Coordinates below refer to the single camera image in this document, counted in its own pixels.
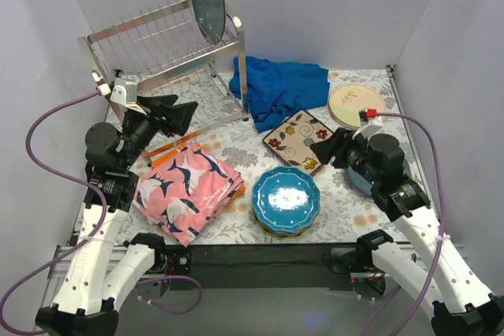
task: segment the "floral tablecloth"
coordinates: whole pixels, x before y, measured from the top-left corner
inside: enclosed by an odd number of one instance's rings
[[[225,81],[230,74],[221,75]],[[375,88],[385,100],[387,108],[398,113],[396,100],[385,70],[330,71],[331,90],[348,83],[361,83]],[[327,107],[311,109],[313,116],[322,121],[331,130],[339,125],[332,118]],[[113,122],[114,115],[109,113],[107,120]],[[415,160],[406,129],[400,119],[387,117],[384,120],[385,131],[394,135],[404,149],[411,167],[413,178],[421,183],[418,165]],[[355,242],[362,234],[382,228],[396,241],[406,238],[388,221],[373,203],[352,188],[344,170],[330,166],[322,167],[313,175],[321,190],[321,210],[313,226],[296,239],[279,240],[265,232],[254,220],[251,206],[252,186],[266,170],[281,165],[281,160],[262,143],[268,131],[258,134],[253,121],[241,120],[225,124],[193,140],[198,142],[215,157],[241,172],[246,182],[245,194],[228,205],[224,211],[196,238],[193,244],[268,244],[268,243],[315,243],[315,242]],[[145,161],[139,160],[134,171],[140,176],[150,169]],[[150,226],[142,213],[132,207],[128,220],[120,230],[117,242],[131,240],[139,232],[154,232],[165,236],[169,244],[176,242],[159,227]]]

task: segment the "robotic arm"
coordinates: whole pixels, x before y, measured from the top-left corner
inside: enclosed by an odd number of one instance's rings
[[[102,204],[97,194],[87,190],[83,201],[83,225],[79,242],[87,243],[73,256],[61,289],[50,307],[41,308],[35,323],[50,335],[111,335],[119,319],[119,309],[142,275],[160,271],[166,264],[161,251],[163,237],[138,234],[121,262],[106,276],[116,236],[128,216],[138,176],[129,171],[141,152],[160,131],[184,135],[198,106],[197,102],[175,105],[176,95],[142,98],[134,83],[116,80],[98,88],[110,101],[128,110],[122,131],[101,122],[86,134],[87,181],[102,190],[108,204],[99,231]]]
[[[372,184],[376,205],[408,238],[426,265],[435,256],[439,222],[420,186],[403,173],[404,152],[392,135],[375,134],[381,120],[375,112],[362,111],[365,126],[358,131],[339,128],[327,141],[311,146],[322,164],[352,167]],[[364,265],[376,266],[418,297],[426,279],[392,238],[375,231],[358,240],[358,257]],[[422,303],[432,318],[436,335],[495,335],[504,322],[504,297],[496,297],[473,273],[446,235],[434,280]]]

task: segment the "light blue plate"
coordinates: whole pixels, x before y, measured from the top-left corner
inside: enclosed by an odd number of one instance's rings
[[[410,165],[408,164],[406,159],[402,162],[402,166],[404,167],[404,173],[411,177]],[[356,173],[356,171],[354,171],[350,167],[346,169],[346,174],[348,175],[348,179],[350,179],[356,189],[367,196],[371,195],[371,184],[365,181],[365,179],[361,175]]]
[[[276,167],[263,173],[252,194],[259,222],[273,232],[296,233],[308,227],[320,209],[317,185],[295,167]]]

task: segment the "gray floor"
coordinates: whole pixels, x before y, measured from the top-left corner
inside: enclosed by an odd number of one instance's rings
[[[360,335],[375,306],[323,294],[324,289],[205,290],[190,314],[174,316],[138,301],[130,294],[120,311],[116,332],[128,335]],[[160,301],[182,308],[196,291],[168,292]],[[399,292],[375,319],[367,335],[387,335],[407,313],[413,300]],[[429,319],[419,311],[401,333],[432,335]]]

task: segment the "red flower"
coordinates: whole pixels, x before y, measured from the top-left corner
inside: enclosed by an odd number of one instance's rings
[[[317,137],[320,139],[325,139],[325,137],[328,136],[328,131],[327,130],[319,130],[317,132]]]
[[[271,147],[278,147],[280,146],[280,143],[281,141],[277,140],[276,138],[275,139],[270,139],[268,144],[271,146]]]

